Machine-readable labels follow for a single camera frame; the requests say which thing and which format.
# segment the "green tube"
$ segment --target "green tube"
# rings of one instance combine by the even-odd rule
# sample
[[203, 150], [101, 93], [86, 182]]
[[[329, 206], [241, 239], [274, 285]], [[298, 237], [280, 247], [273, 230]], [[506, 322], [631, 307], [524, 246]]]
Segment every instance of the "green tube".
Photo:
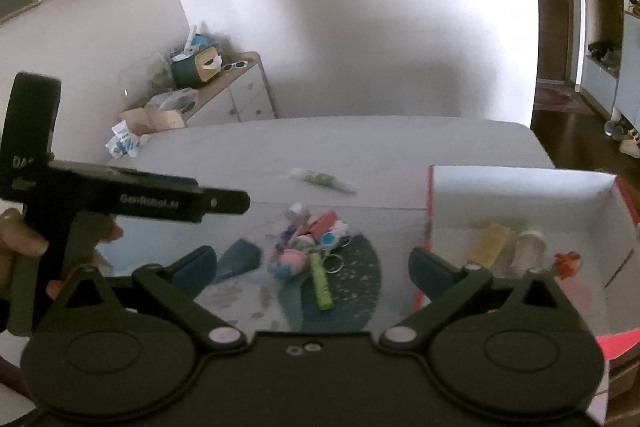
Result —
[[316, 289], [316, 301], [321, 310], [330, 310], [334, 307], [334, 300], [329, 291], [329, 284], [326, 280], [326, 273], [322, 266], [322, 256], [319, 252], [311, 254], [311, 277], [314, 280]]

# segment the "clear plastic bag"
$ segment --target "clear plastic bag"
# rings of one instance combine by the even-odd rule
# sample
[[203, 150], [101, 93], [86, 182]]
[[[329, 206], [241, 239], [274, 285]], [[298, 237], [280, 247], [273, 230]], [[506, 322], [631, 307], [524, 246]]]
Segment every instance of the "clear plastic bag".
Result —
[[198, 91], [188, 87], [178, 91], [164, 92], [156, 94], [145, 105], [145, 109], [155, 109], [158, 111], [176, 110], [181, 113], [191, 110], [198, 101]]

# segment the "white table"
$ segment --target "white table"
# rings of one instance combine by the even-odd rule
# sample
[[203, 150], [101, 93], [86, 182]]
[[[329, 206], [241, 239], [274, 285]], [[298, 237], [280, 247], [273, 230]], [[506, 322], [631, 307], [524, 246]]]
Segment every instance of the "white table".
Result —
[[[396, 248], [404, 248], [407, 237], [410, 241], [422, 233], [429, 165], [553, 168], [534, 134], [519, 124], [421, 116], [310, 118], [187, 128], [155, 135], [137, 158], [121, 158], [112, 164], [190, 176], [201, 185], [247, 190], [258, 203], [256, 216], [264, 213], [263, 204], [280, 207], [294, 201], [338, 206], [350, 216], [366, 208], [367, 216], [385, 215], [384, 223], [369, 223], [366, 235], [374, 244], [405, 227]], [[286, 173], [292, 167], [334, 174], [355, 185], [358, 194], [339, 194], [290, 180]], [[412, 211], [414, 222], [405, 223], [402, 216], [406, 214], [398, 214], [397, 209]], [[234, 218], [219, 219], [205, 220], [200, 227], [141, 220], [129, 227], [133, 220], [125, 220], [124, 243], [110, 259], [116, 270], [149, 261], [170, 262], [177, 253], [186, 253], [190, 244], [202, 244], [207, 234], [217, 238], [214, 247], [220, 251], [237, 235]], [[407, 272], [403, 258], [393, 264], [385, 266], [383, 273], [389, 269]]]

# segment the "dark wooden floor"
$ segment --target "dark wooden floor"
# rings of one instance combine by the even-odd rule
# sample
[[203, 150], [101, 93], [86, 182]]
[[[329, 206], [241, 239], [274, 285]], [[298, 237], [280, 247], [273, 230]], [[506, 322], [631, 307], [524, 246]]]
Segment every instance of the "dark wooden floor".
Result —
[[640, 190], [640, 160], [618, 150], [620, 144], [605, 136], [604, 122], [598, 115], [536, 110], [531, 129], [556, 167], [604, 169]]

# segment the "wooden countertop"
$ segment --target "wooden countertop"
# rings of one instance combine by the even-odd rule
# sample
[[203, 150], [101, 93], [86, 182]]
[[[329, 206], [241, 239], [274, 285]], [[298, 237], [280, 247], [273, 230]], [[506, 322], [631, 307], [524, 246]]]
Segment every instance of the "wooden countertop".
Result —
[[201, 110], [207, 103], [213, 100], [217, 95], [223, 92], [234, 81], [240, 78], [244, 73], [253, 68], [260, 62], [260, 55], [257, 52], [246, 52], [238, 55], [233, 55], [232, 60], [227, 60], [226, 63], [238, 62], [240, 60], [247, 60], [249, 66], [242, 69], [234, 69], [231, 71], [220, 72], [207, 86], [198, 90], [198, 101], [193, 109], [184, 113], [182, 119], [188, 121], [194, 114]]

